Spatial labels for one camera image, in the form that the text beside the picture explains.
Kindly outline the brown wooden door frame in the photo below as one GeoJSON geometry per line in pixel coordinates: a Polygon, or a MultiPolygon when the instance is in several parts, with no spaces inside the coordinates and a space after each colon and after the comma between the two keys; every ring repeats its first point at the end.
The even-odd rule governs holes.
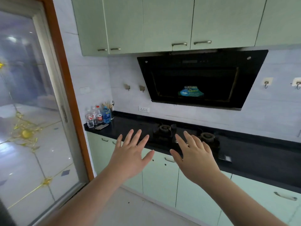
{"type": "Polygon", "coordinates": [[[63,46],[62,33],[60,32],[58,19],[55,12],[54,2],[53,0],[36,0],[36,1],[41,2],[45,10],[47,23],[50,29],[50,34],[56,52],[56,57],[58,59],[59,67],[62,74],[62,80],[66,91],[68,104],[71,109],[71,115],[72,115],[73,124],[75,126],[78,143],[81,150],[83,164],[86,170],[85,174],[88,180],[87,183],[89,183],[94,179],[93,168],[88,153],[87,142],[84,136],[85,129],[83,128],[83,125],[80,120],[81,117],[76,101],[76,95],[73,88],[69,65],[67,62],[66,51],[63,46]]]}

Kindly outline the person's left forearm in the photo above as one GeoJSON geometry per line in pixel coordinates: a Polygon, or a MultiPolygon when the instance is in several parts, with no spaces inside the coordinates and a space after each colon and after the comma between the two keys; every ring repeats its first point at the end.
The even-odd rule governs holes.
{"type": "Polygon", "coordinates": [[[120,173],[105,169],[40,226],[93,226],[107,201],[124,182],[120,173]]]}

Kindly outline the black range hood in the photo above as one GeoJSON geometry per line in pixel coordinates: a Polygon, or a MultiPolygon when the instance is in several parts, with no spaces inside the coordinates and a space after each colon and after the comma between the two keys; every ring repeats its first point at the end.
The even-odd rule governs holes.
{"type": "Polygon", "coordinates": [[[152,102],[240,111],[268,50],[138,57],[152,102]],[[184,86],[197,86],[204,97],[182,97],[184,86]]]}

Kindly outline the blue liquid bottle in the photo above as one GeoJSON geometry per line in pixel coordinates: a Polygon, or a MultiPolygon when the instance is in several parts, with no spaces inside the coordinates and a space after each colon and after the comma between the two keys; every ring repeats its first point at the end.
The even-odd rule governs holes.
{"type": "Polygon", "coordinates": [[[111,110],[107,106],[103,106],[102,116],[105,124],[111,122],[111,110]]]}

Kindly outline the person's left hand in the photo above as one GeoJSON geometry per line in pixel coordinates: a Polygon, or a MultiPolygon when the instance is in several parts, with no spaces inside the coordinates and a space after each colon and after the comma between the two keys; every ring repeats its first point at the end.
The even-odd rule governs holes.
{"type": "Polygon", "coordinates": [[[138,175],[146,167],[142,165],[142,150],[148,142],[149,135],[146,135],[138,142],[135,148],[131,148],[131,140],[134,137],[134,130],[131,129],[126,135],[118,152],[113,152],[107,169],[113,176],[116,184],[121,185],[128,179],[138,175]]]}

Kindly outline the wide green upper cabinet door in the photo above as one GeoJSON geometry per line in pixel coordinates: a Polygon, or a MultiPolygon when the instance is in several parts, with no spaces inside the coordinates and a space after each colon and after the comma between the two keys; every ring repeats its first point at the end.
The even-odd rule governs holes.
{"type": "Polygon", "coordinates": [[[266,0],[195,0],[191,50],[254,46],[266,0]],[[211,44],[196,41],[211,40],[211,44]]]}

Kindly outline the person's right forearm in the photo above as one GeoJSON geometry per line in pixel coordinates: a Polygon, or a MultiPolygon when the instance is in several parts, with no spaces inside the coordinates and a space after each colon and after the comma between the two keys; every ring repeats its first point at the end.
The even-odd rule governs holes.
{"type": "Polygon", "coordinates": [[[287,226],[220,171],[203,176],[199,185],[234,226],[287,226]]]}

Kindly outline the gas burner with grate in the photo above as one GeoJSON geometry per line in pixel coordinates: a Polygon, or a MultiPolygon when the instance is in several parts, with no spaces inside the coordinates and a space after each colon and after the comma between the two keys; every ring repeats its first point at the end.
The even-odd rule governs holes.
{"type": "Polygon", "coordinates": [[[176,124],[161,124],[153,129],[153,137],[158,140],[173,141],[176,130],[176,124]]]}
{"type": "Polygon", "coordinates": [[[206,144],[208,144],[208,146],[211,148],[211,150],[218,151],[220,149],[220,141],[214,134],[203,132],[198,136],[198,138],[202,142],[205,142],[206,144]]]}

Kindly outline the sliding glass door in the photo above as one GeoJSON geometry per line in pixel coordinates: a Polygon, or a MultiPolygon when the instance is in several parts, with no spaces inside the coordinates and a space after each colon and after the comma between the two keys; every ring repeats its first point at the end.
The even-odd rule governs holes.
{"type": "Polygon", "coordinates": [[[44,7],[0,0],[0,226],[38,225],[86,179],[44,7]]]}

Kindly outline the person's right hand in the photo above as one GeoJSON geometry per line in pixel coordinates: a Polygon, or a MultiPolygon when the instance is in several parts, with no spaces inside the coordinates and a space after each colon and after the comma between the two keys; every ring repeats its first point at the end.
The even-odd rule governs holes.
{"type": "Polygon", "coordinates": [[[178,134],[175,137],[183,154],[183,166],[179,168],[186,178],[203,189],[217,186],[223,174],[213,155],[204,150],[203,142],[195,136],[198,140],[198,149],[191,149],[186,147],[185,141],[178,134]]]}

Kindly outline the black gas cooktop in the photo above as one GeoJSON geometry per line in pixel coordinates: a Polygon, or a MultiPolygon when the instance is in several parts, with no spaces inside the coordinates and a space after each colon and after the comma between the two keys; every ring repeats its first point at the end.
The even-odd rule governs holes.
{"type": "Polygon", "coordinates": [[[184,131],[187,131],[190,135],[195,135],[202,142],[205,142],[211,148],[213,156],[215,158],[218,157],[221,147],[217,136],[212,133],[205,132],[199,127],[191,128],[187,125],[167,123],[154,124],[152,127],[152,134],[150,134],[150,139],[148,140],[147,145],[155,147],[157,150],[166,152],[170,149],[174,149],[182,156],[183,154],[175,135],[178,134],[185,141],[185,143],[189,145],[183,134],[184,131]]]}

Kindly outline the chopstick holder with utensils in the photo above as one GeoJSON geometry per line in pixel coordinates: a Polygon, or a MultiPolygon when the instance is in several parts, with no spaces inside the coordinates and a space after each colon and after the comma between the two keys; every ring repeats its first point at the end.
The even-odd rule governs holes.
{"type": "Polygon", "coordinates": [[[106,107],[110,110],[110,114],[111,114],[111,121],[114,119],[114,105],[115,105],[115,102],[112,101],[112,102],[104,102],[102,103],[103,107],[106,107]]]}

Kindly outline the narrow green upper cabinet door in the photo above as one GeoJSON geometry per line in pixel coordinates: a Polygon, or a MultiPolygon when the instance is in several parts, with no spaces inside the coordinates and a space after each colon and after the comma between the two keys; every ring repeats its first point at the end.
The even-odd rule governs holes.
{"type": "Polygon", "coordinates": [[[72,4],[82,55],[107,56],[109,51],[103,0],[72,0],[72,4]]]}

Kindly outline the blue sticker on hood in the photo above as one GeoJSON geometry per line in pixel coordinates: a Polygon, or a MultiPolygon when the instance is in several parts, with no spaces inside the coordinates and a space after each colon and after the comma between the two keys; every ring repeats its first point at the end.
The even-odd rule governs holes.
{"type": "Polygon", "coordinates": [[[204,97],[204,93],[197,86],[184,86],[182,90],[178,91],[178,95],[182,97],[204,97]]]}

